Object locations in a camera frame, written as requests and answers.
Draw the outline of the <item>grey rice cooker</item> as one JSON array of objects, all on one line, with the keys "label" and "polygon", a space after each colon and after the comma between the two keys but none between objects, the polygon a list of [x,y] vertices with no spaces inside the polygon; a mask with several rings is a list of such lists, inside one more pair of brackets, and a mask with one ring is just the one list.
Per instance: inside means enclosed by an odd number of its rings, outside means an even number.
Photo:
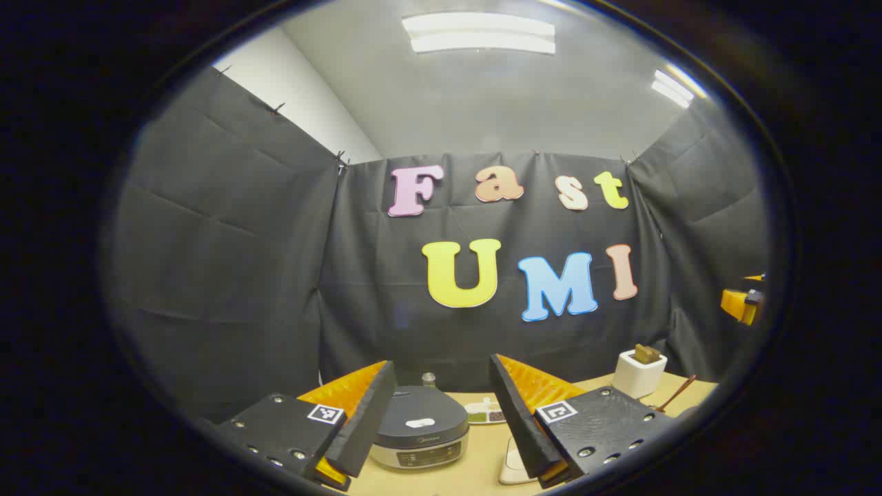
[{"label": "grey rice cooker", "polygon": [[387,468],[424,470],[463,456],[470,424],[466,409],[435,387],[398,386],[369,458]]}]

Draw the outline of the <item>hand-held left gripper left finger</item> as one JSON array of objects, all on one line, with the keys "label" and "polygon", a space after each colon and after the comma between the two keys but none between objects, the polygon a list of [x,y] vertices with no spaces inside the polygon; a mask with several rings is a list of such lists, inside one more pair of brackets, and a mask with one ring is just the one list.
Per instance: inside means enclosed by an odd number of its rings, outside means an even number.
[{"label": "hand-held left gripper left finger", "polygon": [[394,363],[383,360],[296,397],[270,393],[218,433],[262,464],[344,492],[361,474],[395,386]]}]

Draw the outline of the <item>white chopstick holder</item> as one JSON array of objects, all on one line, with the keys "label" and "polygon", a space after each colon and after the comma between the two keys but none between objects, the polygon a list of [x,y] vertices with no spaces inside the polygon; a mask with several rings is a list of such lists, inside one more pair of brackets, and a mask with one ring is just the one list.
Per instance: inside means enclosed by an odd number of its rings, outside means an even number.
[{"label": "white chopstick holder", "polygon": [[658,360],[643,364],[637,361],[634,355],[634,349],[620,353],[611,386],[627,396],[640,399],[658,389],[668,358],[660,355]]}]

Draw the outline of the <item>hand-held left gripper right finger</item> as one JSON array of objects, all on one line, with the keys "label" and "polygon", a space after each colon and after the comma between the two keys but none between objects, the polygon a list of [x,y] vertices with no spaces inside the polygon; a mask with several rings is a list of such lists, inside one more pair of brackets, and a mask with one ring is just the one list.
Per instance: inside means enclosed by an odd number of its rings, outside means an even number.
[{"label": "hand-held left gripper right finger", "polygon": [[611,476],[678,426],[615,387],[593,391],[493,354],[489,382],[529,477],[542,488]]}]

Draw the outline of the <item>white divided grain dish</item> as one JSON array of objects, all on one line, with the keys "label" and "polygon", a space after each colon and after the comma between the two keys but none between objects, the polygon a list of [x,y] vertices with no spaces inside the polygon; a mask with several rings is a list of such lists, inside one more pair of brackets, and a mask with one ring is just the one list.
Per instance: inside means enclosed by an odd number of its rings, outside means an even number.
[{"label": "white divided grain dish", "polygon": [[505,423],[505,416],[499,402],[485,397],[481,402],[466,403],[466,420],[469,424],[501,424]]}]

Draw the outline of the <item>small ceiling light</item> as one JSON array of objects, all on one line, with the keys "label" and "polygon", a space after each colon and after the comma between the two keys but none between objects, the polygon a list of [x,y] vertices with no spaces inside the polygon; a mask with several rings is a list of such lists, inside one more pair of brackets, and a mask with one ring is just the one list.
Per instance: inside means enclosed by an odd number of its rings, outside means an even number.
[{"label": "small ceiling light", "polygon": [[671,63],[653,72],[650,87],[683,109],[688,109],[696,99],[708,98],[708,93],[696,79]]}]

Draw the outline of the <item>brown wooden spoon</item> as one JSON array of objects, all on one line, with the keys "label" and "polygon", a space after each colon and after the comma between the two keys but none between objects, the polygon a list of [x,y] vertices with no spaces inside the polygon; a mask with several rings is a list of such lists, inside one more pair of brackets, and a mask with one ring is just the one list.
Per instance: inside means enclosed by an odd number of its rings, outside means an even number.
[{"label": "brown wooden spoon", "polygon": [[673,395],[671,395],[671,397],[667,399],[667,401],[665,401],[664,403],[661,403],[661,405],[659,405],[658,407],[655,407],[655,410],[658,412],[661,412],[661,413],[665,413],[668,405],[670,405],[670,403],[673,402],[674,399],[677,398],[677,396],[680,396],[681,393],[684,392],[684,390],[686,390],[690,385],[692,385],[692,383],[696,380],[696,377],[697,377],[697,375],[690,375],[689,377],[687,377],[687,379],[684,380],[683,384],[681,384],[679,389],[677,389],[677,391],[675,391],[673,393]]}]

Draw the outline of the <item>long ceiling light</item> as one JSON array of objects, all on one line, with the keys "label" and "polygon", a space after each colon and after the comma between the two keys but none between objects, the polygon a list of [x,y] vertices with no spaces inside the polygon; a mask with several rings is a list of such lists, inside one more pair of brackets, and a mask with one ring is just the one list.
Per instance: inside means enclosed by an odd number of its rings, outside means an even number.
[{"label": "long ceiling light", "polygon": [[416,53],[513,50],[555,54],[551,23],[494,12],[436,12],[401,19]]}]

